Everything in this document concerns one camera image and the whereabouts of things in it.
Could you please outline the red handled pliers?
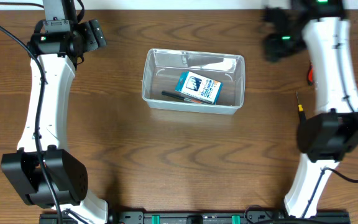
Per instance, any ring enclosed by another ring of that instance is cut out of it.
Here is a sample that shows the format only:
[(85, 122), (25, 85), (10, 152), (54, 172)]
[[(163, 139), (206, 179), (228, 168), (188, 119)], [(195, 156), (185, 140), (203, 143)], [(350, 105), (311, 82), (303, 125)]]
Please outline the red handled pliers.
[(309, 69), (308, 69), (308, 73), (307, 73), (307, 76), (306, 76), (306, 81), (307, 81), (307, 84), (309, 86), (312, 86), (314, 84), (314, 80), (313, 80), (313, 65), (312, 65), (311, 62), (309, 64)]

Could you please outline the clear plastic container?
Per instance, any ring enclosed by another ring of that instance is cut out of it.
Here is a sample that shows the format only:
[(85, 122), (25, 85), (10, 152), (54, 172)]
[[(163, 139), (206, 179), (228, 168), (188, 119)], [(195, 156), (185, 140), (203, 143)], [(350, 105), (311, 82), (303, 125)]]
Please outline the clear plastic container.
[[(150, 49), (144, 67), (142, 98), (155, 109), (234, 114), (244, 104), (245, 68), (241, 55)], [(162, 91), (168, 91), (186, 96), (175, 91), (175, 87), (181, 74), (187, 71), (223, 83), (215, 105), (189, 103), (162, 95)]]

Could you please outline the black yellow screwdriver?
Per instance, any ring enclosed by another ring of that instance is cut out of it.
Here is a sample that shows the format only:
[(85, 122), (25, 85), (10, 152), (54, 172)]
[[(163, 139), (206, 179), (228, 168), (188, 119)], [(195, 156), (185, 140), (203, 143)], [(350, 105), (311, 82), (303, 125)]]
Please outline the black yellow screwdriver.
[(303, 122), (306, 121), (306, 115), (305, 115), (305, 111), (303, 109), (303, 106), (299, 101), (298, 92), (296, 92), (296, 100), (297, 100), (297, 103), (298, 103), (298, 117), (299, 117), (300, 123), (303, 123)]

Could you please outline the blue white cardboard box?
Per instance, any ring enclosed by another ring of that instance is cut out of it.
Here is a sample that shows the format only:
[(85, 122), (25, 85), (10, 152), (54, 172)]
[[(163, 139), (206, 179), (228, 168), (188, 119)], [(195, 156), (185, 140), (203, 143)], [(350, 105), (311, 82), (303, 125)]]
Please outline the blue white cardboard box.
[(215, 105), (223, 88), (223, 83), (194, 72), (183, 72), (175, 91), (205, 103)]

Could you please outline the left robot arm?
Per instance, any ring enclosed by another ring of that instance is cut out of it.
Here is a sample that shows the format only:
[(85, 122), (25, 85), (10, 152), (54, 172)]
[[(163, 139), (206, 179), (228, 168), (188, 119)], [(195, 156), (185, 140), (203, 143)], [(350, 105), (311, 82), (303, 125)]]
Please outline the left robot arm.
[(68, 149), (70, 87), (86, 52), (106, 45), (97, 20), (84, 21), (74, 1), (44, 1), (45, 19), (25, 49), (30, 56), (29, 110), (15, 153), (1, 169), (27, 205), (51, 208), (83, 223), (107, 223), (108, 203), (88, 188), (86, 167)]

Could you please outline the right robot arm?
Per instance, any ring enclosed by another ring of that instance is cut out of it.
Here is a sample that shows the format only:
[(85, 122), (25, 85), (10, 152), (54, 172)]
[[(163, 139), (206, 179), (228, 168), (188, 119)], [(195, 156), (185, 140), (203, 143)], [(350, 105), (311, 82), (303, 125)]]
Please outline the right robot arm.
[(308, 83), (316, 93), (315, 114), (299, 109), (296, 141), (300, 162), (283, 199), (289, 220), (315, 221), (317, 204), (331, 175), (358, 145), (358, 88), (350, 47), (351, 22), (342, 1), (292, 1), (291, 14), (265, 7), (262, 20), (273, 32), (262, 42), (265, 58), (277, 62), (307, 50)]

